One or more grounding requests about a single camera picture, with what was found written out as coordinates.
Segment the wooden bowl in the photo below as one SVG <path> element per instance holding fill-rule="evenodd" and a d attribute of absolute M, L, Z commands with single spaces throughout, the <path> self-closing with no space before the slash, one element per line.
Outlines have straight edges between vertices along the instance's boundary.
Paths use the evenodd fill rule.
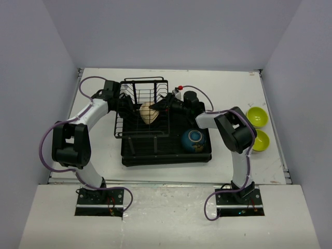
<path fill-rule="evenodd" d="M 153 102 L 145 102 L 139 109 L 140 116 L 146 125 L 153 123 L 159 116 L 159 112 L 157 110 L 152 110 L 149 108 L 149 106 L 152 104 Z"/>

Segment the black wire dish rack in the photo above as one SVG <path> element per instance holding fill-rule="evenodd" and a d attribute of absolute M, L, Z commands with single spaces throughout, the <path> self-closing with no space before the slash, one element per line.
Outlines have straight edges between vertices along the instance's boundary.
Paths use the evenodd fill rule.
<path fill-rule="evenodd" d="M 158 153 L 158 140 L 170 135 L 169 114 L 151 106 L 168 93 L 168 81 L 162 76 L 130 77 L 120 82 L 114 136 L 122 140 L 124 155 L 137 156 L 146 149 L 151 150 L 149 155 Z"/>

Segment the blue patterned bowl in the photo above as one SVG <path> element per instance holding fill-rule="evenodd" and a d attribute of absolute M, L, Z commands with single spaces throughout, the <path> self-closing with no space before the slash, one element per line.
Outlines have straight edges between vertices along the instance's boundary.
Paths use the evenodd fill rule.
<path fill-rule="evenodd" d="M 205 149 L 206 137 L 202 130 L 186 130 L 181 137 L 183 149 L 192 154 L 202 153 Z"/>

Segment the yellow green bowl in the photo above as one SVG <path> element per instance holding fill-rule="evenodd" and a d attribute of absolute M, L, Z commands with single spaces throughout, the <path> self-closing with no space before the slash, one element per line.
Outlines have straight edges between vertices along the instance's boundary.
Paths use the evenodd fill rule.
<path fill-rule="evenodd" d="M 257 129 L 257 136 L 255 138 L 255 143 L 253 149 L 261 150 L 262 148 L 269 147 L 270 139 L 269 136 L 262 130 Z"/>
<path fill-rule="evenodd" d="M 267 113 L 260 107 L 251 107 L 246 113 L 247 119 L 253 124 L 254 122 L 268 123 Z"/>

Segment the beige white bowl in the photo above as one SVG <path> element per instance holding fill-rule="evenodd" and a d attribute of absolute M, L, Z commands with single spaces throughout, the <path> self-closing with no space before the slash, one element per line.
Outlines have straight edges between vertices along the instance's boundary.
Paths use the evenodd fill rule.
<path fill-rule="evenodd" d="M 265 127 L 267 125 L 266 122 L 254 122 L 253 123 L 253 126 L 256 128 L 256 129 L 262 129 L 263 127 Z"/>
<path fill-rule="evenodd" d="M 262 148 L 261 150 L 255 150 L 255 149 L 253 149 L 252 153 L 253 154 L 261 154 L 261 153 L 265 153 L 266 151 L 268 151 L 268 149 L 269 149 L 269 147 Z"/>

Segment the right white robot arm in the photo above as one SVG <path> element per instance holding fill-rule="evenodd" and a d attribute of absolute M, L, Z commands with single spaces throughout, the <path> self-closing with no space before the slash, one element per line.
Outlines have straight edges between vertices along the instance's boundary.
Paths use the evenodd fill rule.
<path fill-rule="evenodd" d="M 179 90 L 180 87 L 175 88 L 157 103 L 150 104 L 149 109 L 155 112 L 169 110 L 185 115 L 201 130 L 217 129 L 232 156 L 231 189 L 225 192 L 231 193 L 235 203 L 244 203 L 255 188 L 251 174 L 251 154 L 257 137 L 255 128 L 239 107 L 220 111 L 205 110 L 194 91 L 185 92 L 181 100 L 178 98 Z"/>

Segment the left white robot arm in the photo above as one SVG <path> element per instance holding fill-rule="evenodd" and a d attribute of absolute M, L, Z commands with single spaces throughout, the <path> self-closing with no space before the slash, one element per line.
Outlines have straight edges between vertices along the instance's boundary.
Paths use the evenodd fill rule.
<path fill-rule="evenodd" d="M 89 197 L 97 204 L 107 200 L 109 188 L 104 178 L 96 171 L 91 163 L 91 145 L 89 131 L 109 112 L 114 111 L 120 98 L 120 83 L 104 80 L 104 87 L 93 96 L 83 93 L 81 85 L 78 87 L 81 95 L 89 102 L 84 109 L 72 119 L 60 121 L 52 128 L 52 159 L 58 162 L 67 171 L 72 171 L 82 184 L 83 188 L 90 190 Z"/>

